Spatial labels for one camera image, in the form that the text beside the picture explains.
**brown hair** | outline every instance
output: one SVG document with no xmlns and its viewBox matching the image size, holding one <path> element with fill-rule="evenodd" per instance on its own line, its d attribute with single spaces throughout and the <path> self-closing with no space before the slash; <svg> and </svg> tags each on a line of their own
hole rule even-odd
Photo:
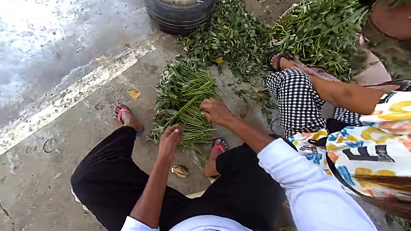
<svg viewBox="0 0 411 231">
<path fill-rule="evenodd" d="M 411 177 L 406 176 L 376 176 L 376 175 L 355 175 L 357 180 L 374 183 L 384 188 L 398 191 L 411 198 Z M 378 198 L 362 196 L 371 204 L 384 209 L 388 213 L 411 220 L 411 200 L 406 201 L 396 197 Z"/>
</svg>

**hand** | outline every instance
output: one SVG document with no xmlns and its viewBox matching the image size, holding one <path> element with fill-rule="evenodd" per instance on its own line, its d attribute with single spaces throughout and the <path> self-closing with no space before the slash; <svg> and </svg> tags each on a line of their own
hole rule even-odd
<svg viewBox="0 0 411 231">
<path fill-rule="evenodd" d="M 160 137 L 157 159 L 173 161 L 175 147 L 182 141 L 182 127 L 179 124 L 168 127 Z"/>
<path fill-rule="evenodd" d="M 205 99 L 201 103 L 199 111 L 202 115 L 211 120 L 211 122 L 220 126 L 225 126 L 228 122 L 235 119 L 235 116 L 227 108 L 224 102 L 216 99 Z"/>
</svg>

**pink flip-flop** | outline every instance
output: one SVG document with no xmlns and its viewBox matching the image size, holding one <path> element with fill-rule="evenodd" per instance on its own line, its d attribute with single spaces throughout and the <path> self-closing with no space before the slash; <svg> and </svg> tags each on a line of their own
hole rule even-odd
<svg viewBox="0 0 411 231">
<path fill-rule="evenodd" d="M 217 139 L 220 139 L 221 142 L 226 143 L 227 148 L 229 148 L 229 145 L 227 144 L 227 141 L 224 139 L 224 137 L 218 137 Z M 226 152 L 226 150 L 224 150 L 224 148 L 223 148 L 223 146 L 221 146 L 221 144 L 217 144 L 216 146 L 214 146 L 214 147 L 211 149 L 211 152 L 214 151 L 214 150 L 216 150 L 216 149 L 220 149 L 220 150 L 221 150 L 221 153 Z"/>
<path fill-rule="evenodd" d="M 118 111 L 118 116 L 117 116 L 117 118 L 118 118 L 118 120 L 120 121 L 120 123 L 121 123 L 122 125 L 124 125 L 124 123 L 121 121 L 121 114 L 122 114 L 123 112 L 130 113 L 132 116 L 134 116 L 134 114 L 130 111 L 130 109 L 129 109 L 125 104 L 122 104 L 122 105 L 124 105 L 125 108 L 122 108 L 122 109 L 120 109 L 120 110 Z M 144 128 L 143 128 L 141 131 L 137 131 L 136 135 L 137 135 L 137 136 L 140 135 L 141 133 L 143 133 L 143 131 L 144 131 Z"/>
</svg>

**tire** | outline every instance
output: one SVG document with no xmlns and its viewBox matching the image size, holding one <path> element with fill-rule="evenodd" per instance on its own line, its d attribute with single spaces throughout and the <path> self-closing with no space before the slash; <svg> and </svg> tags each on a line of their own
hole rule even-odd
<svg viewBox="0 0 411 231">
<path fill-rule="evenodd" d="M 203 0 L 184 6 L 161 0 L 145 0 L 145 5 L 148 15 L 161 31 L 185 37 L 197 28 L 209 25 L 216 1 Z"/>
</svg>

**white painted line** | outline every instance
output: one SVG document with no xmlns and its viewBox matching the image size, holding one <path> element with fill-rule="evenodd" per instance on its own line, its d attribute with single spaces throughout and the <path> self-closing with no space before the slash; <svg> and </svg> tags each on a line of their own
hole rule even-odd
<svg viewBox="0 0 411 231">
<path fill-rule="evenodd" d="M 49 124 L 65 111 L 74 107 L 84 98 L 120 75 L 127 68 L 134 65 L 140 57 L 156 49 L 156 47 L 151 44 L 149 44 L 148 47 L 148 49 L 130 50 L 127 56 L 123 57 L 121 61 L 103 63 L 96 70 L 90 72 L 62 91 L 61 93 L 65 95 L 61 99 L 56 100 L 54 103 L 50 103 L 50 105 L 34 114 L 29 119 L 24 121 L 17 120 L 10 126 L 2 129 L 0 134 L 0 155 L 4 154 L 10 150 L 10 148 Z"/>
</svg>

